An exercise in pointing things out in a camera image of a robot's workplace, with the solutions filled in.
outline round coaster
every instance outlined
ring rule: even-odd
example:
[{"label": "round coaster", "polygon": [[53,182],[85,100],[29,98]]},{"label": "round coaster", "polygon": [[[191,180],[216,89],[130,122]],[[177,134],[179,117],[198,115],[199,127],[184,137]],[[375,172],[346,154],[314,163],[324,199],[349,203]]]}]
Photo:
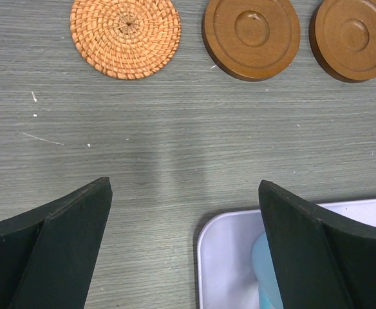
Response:
[{"label": "round coaster", "polygon": [[255,81],[273,77],[292,62],[300,29],[289,0],[210,0],[202,37],[221,69]]},{"label": "round coaster", "polygon": [[162,69],[181,37],[180,16],[170,0],[75,0],[70,27],[82,57],[119,79]]},{"label": "round coaster", "polygon": [[310,23],[318,63],[345,82],[376,77],[376,0],[325,0]]}]

